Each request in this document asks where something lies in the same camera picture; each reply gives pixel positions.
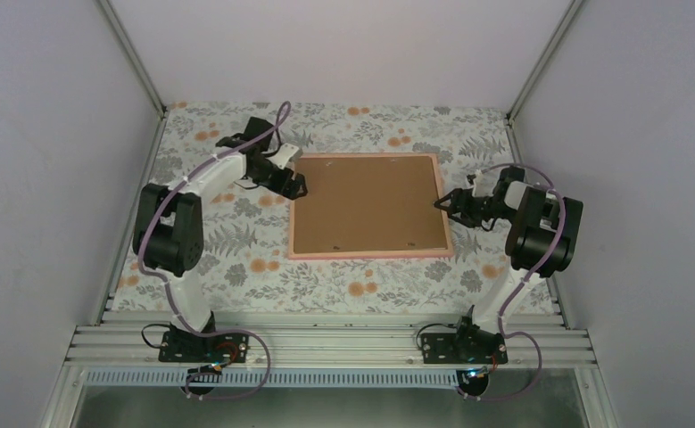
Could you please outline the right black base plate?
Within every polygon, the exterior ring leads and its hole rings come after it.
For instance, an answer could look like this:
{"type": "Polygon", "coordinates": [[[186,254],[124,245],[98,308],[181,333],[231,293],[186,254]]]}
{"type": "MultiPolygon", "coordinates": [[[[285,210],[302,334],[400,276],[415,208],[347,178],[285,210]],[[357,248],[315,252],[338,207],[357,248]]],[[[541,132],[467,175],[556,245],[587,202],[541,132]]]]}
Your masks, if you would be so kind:
{"type": "Polygon", "coordinates": [[[422,333],[422,357],[430,365],[507,364],[509,356],[499,333],[477,331],[467,336],[456,333],[422,333]]]}

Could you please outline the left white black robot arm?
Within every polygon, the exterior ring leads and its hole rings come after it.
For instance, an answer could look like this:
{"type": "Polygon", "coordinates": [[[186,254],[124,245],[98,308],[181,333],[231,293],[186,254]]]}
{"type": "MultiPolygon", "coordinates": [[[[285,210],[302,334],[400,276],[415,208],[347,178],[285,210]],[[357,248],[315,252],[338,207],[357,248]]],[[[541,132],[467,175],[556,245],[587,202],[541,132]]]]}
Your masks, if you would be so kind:
{"type": "Polygon", "coordinates": [[[149,183],[139,195],[133,250],[139,270],[161,280],[173,318],[155,348],[161,362],[236,360],[241,331],[217,334],[196,266],[203,256],[203,213],[228,185],[248,179],[290,201],[308,193],[303,174],[290,168],[302,154],[281,140],[282,118],[252,117],[242,133],[222,138],[209,159],[170,185],[149,183]]]}

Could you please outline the aluminium mounting rail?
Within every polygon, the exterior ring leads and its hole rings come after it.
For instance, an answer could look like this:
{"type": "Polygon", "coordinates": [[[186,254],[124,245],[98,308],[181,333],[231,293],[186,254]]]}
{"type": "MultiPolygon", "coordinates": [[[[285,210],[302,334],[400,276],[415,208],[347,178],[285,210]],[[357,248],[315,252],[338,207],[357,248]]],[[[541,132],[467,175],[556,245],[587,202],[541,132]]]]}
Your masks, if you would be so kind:
{"type": "MultiPolygon", "coordinates": [[[[421,368],[424,360],[415,337],[423,325],[451,323],[449,314],[338,315],[219,313],[224,326],[240,326],[260,336],[252,342],[246,365],[266,365],[269,347],[274,368],[421,368]]],[[[99,325],[76,328],[65,354],[68,365],[155,366],[156,349],[167,323],[165,312],[108,312],[99,325]]],[[[592,341],[584,330],[570,330],[559,316],[517,316],[510,330],[531,341],[506,341],[507,368],[594,368],[592,341]]]]}

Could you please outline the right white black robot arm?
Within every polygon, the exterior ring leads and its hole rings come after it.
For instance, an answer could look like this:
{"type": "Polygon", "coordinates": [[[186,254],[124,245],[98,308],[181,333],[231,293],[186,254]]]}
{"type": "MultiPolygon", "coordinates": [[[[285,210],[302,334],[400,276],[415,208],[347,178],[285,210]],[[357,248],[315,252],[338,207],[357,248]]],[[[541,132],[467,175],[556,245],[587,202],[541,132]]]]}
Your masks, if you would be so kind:
{"type": "Polygon", "coordinates": [[[534,281],[564,271],[571,263],[583,215],[583,203],[558,193],[551,180],[545,185],[526,182],[526,165],[499,164],[499,178],[488,195],[478,194],[479,169],[468,176],[468,188],[456,188],[434,207],[468,228],[493,229],[498,220],[509,222],[505,254],[509,263],[492,289],[470,307],[449,333],[419,333],[427,356],[445,362],[508,360],[506,341],[535,338],[526,332],[507,332],[505,326],[517,303],[534,281]]]}

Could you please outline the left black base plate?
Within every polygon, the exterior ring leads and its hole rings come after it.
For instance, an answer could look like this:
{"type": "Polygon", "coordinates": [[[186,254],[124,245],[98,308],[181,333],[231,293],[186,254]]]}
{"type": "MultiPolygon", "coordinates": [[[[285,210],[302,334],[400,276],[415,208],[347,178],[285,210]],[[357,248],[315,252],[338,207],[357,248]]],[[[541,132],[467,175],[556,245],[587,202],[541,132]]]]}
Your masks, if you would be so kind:
{"type": "Polygon", "coordinates": [[[249,339],[245,333],[203,338],[183,330],[171,330],[162,336],[158,360],[163,363],[244,363],[249,339]]]}

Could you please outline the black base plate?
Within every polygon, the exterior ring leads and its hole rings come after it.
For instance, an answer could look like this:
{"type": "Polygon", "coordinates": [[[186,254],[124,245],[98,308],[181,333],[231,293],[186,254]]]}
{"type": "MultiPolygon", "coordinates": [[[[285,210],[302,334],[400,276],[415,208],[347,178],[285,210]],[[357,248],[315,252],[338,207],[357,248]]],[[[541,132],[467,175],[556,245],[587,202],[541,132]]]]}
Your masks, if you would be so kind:
{"type": "Polygon", "coordinates": [[[163,363],[244,363],[249,339],[245,333],[203,338],[183,330],[171,330],[162,336],[158,360],[163,363]]]}
{"type": "Polygon", "coordinates": [[[467,336],[456,333],[422,333],[422,357],[430,365],[507,364],[509,356],[499,333],[477,331],[467,336]]]}

